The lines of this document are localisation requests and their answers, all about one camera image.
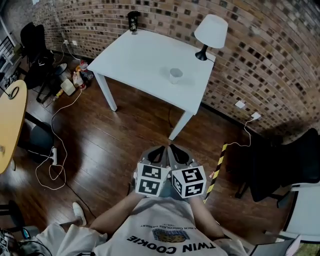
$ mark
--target forearm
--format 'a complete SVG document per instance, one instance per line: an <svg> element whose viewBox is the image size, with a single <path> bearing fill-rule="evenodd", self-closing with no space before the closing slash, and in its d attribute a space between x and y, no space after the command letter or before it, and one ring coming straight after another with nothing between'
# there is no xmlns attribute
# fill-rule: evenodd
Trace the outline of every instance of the forearm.
<svg viewBox="0 0 320 256"><path fill-rule="evenodd" d="M195 226L208 238L215 240L224 237L222 228L206 208L199 196L189 198L189 204L194 217Z"/></svg>
<svg viewBox="0 0 320 256"><path fill-rule="evenodd" d="M113 235L144 197L135 192L130 193L111 209L98 216L90 228L101 234Z"/></svg>

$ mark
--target white pipe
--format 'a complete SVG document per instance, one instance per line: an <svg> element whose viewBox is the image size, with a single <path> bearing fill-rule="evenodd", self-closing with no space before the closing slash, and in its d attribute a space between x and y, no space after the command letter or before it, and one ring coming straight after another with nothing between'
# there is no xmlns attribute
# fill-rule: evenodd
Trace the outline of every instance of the white pipe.
<svg viewBox="0 0 320 256"><path fill-rule="evenodd" d="M13 46L16 46L16 43L15 43L15 41L13 40L13 38L11 37L10 33L8 32L7 27L6 27L6 24L4 23L4 20L2 19L1 15L0 15L0 22L1 22L1 25L2 25L5 33L7 34L8 38L9 38L10 41L12 42Z"/></svg>

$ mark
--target table lamp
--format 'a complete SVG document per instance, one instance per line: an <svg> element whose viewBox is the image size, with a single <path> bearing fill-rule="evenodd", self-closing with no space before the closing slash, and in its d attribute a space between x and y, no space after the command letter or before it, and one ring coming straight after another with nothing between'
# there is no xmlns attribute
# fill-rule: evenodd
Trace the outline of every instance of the table lamp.
<svg viewBox="0 0 320 256"><path fill-rule="evenodd" d="M206 61L206 51L208 46L220 49L225 46L227 37L228 23L221 17L208 14L194 31L194 36L201 43L203 47L201 51L197 52L195 56L201 60Z"/></svg>

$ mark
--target white shoe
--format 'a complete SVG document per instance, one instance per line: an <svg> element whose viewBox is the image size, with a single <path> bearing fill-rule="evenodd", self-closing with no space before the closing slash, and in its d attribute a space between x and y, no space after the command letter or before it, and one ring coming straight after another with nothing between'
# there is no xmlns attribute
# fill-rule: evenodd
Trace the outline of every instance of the white shoe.
<svg viewBox="0 0 320 256"><path fill-rule="evenodd" d="M81 226L87 225L85 213L84 213L84 210L82 210L81 206L77 202L73 202L72 203L72 208L73 208L74 216L82 219L82 225Z"/></svg>

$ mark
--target white table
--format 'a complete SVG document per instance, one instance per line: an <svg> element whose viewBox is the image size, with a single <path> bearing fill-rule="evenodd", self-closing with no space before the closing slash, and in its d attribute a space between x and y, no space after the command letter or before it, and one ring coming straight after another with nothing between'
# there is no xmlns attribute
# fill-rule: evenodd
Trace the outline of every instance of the white table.
<svg viewBox="0 0 320 256"><path fill-rule="evenodd" d="M190 118L198 112L215 57L202 61L195 57L200 49L176 39L138 30L136 35L128 30L107 47L89 66L113 111L117 105L104 76L120 81L153 95L184 110L174 127L173 140ZM183 72L177 84L169 81L169 70Z"/></svg>

